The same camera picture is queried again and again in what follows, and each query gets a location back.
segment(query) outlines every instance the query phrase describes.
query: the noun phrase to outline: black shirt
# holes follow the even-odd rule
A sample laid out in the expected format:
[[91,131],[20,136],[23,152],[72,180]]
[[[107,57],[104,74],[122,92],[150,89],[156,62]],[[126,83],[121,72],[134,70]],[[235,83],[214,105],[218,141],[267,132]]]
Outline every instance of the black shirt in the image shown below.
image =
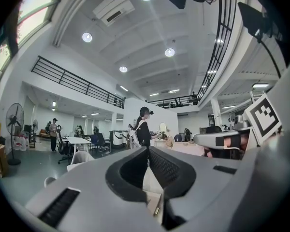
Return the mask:
[[139,129],[136,131],[136,134],[140,145],[150,146],[151,135],[149,133],[147,122],[143,122],[142,125],[140,125]]

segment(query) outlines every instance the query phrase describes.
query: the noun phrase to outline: white table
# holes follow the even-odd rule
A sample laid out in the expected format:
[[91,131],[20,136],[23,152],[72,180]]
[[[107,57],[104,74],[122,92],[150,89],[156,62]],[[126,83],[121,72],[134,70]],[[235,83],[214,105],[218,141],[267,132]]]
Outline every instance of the white table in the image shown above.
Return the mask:
[[76,153],[76,145],[90,144],[91,142],[81,137],[67,137],[70,144],[74,144],[74,154]]

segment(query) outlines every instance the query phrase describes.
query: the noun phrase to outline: standing fan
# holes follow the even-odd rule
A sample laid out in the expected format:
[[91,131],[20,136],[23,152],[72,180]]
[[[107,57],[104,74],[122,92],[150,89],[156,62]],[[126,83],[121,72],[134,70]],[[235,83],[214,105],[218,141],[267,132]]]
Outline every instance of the standing fan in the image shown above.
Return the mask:
[[11,135],[12,159],[8,159],[9,165],[19,165],[20,159],[14,158],[13,136],[18,136],[24,125],[24,110],[21,104],[14,103],[10,106],[5,118],[6,128]]

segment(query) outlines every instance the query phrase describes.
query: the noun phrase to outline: black cable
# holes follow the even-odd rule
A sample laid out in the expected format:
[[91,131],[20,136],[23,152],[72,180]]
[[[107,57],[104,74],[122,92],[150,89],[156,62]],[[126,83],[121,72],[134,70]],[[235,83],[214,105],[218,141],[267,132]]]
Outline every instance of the black cable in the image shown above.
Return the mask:
[[280,75],[280,71],[279,71],[279,68],[275,62],[275,59],[273,57],[273,55],[271,54],[270,50],[267,48],[267,46],[264,44],[264,42],[262,40],[260,40],[260,43],[264,46],[265,50],[267,51],[267,53],[269,54],[274,66],[275,66],[275,69],[276,69],[276,72],[277,72],[277,75],[278,75],[278,78],[281,78],[281,75]]

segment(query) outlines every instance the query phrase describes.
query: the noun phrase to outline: chair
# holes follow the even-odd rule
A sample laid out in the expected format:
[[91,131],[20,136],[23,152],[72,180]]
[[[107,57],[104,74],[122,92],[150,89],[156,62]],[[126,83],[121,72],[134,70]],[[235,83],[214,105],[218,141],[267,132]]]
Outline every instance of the chair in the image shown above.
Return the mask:
[[[206,128],[206,134],[209,133],[218,133],[218,132],[222,132],[221,128],[219,126],[210,126]],[[209,151],[212,153],[212,156],[214,158],[223,158],[223,159],[231,159],[232,155],[235,155],[234,159],[240,159],[240,155],[238,150],[236,149],[212,149],[209,148]]]
[[60,164],[61,161],[63,160],[68,160],[68,164],[70,164],[70,159],[72,159],[72,156],[70,154],[71,152],[71,146],[69,145],[69,142],[67,142],[65,145],[63,144],[63,141],[62,141],[62,137],[61,137],[61,133],[58,132],[59,134],[59,146],[58,146],[58,152],[61,154],[61,155],[65,155],[65,157],[62,157],[62,159],[60,159],[58,161],[58,164]]

